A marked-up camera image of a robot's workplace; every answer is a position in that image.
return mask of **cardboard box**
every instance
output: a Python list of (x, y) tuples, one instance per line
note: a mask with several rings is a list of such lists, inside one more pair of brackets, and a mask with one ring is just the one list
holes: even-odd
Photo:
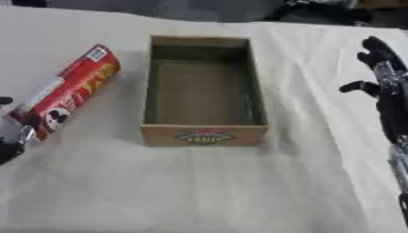
[(407, 7), (408, 0), (359, 0), (357, 8), (396, 8)]
[(255, 146), (268, 129), (250, 41), (152, 36), (148, 146)]

